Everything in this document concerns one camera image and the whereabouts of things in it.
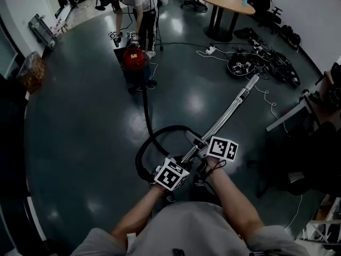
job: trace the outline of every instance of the power strip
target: power strip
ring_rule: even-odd
[[[216,47],[210,46],[209,49],[207,49],[207,50],[205,51],[205,53],[208,54],[208,55],[211,55],[213,52],[216,51],[216,49],[217,49]]]

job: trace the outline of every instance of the vacuum wand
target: vacuum wand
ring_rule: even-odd
[[[215,124],[202,136],[203,141],[209,141],[212,136],[214,136],[228,121],[232,116],[234,111],[243,103],[246,97],[250,94],[251,89],[258,82],[259,76],[254,75],[248,84],[239,92],[235,100],[231,103],[229,108],[224,112],[224,114],[217,120]],[[199,151],[197,147],[193,147],[181,160],[181,163],[187,163],[191,158]]]

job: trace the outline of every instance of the shiny floor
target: shiny floor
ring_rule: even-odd
[[[170,0],[160,14],[160,32],[165,43],[186,42],[208,46],[202,31],[208,12],[180,9],[180,0]],[[232,13],[224,12],[222,26],[228,28]],[[123,26],[129,24],[124,15]],[[304,88],[318,80],[309,62],[292,50],[279,36],[241,15],[236,29],[253,27],[269,46],[283,52],[293,63],[302,82],[298,89],[279,84],[273,78],[260,80],[257,87],[269,90],[281,116],[297,103]],[[48,74],[43,87],[30,97],[26,120],[26,161],[28,183],[45,235],[74,249],[93,227],[110,231],[149,189],[135,169],[134,158],[148,138],[142,94],[131,96],[108,32],[115,29],[110,12],[84,22],[62,36],[47,58]],[[234,43],[245,43],[233,39]],[[233,44],[219,45],[232,51]],[[157,50],[158,86],[148,92],[154,130],[182,124],[204,133],[233,101],[246,79],[235,80],[226,73],[226,62],[196,54],[202,47],[165,44]],[[222,53],[215,56],[224,59]],[[262,93],[253,90],[245,103],[218,133],[239,144],[238,158],[226,167],[233,181],[256,206],[267,225],[287,225],[296,213],[300,197],[272,188],[262,198],[255,196],[258,174],[247,169],[246,160],[260,156],[268,136],[265,128],[275,118]],[[273,134],[283,136],[282,126]],[[174,155],[190,148],[183,133],[163,137],[161,143]],[[154,168],[163,160],[150,147],[145,164]],[[176,192],[186,199],[188,186]],[[309,191],[290,229],[294,235],[315,212],[323,194]]]

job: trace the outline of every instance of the wooden table top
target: wooden table top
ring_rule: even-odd
[[[223,9],[242,13],[242,14],[255,14],[255,9],[247,4],[243,6],[242,0],[204,0],[212,5],[222,7]]]

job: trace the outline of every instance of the round table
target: round table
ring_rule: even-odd
[[[243,6],[242,0],[203,0],[213,5],[211,21],[209,26],[204,29],[205,34],[216,41],[229,42],[232,40],[232,33],[236,26],[239,13],[241,14],[255,14],[255,9],[247,4]],[[215,20],[217,7],[219,7],[217,19]],[[230,25],[230,29],[227,31],[224,28],[220,28],[220,21],[222,20],[224,9],[233,11],[234,15]]]

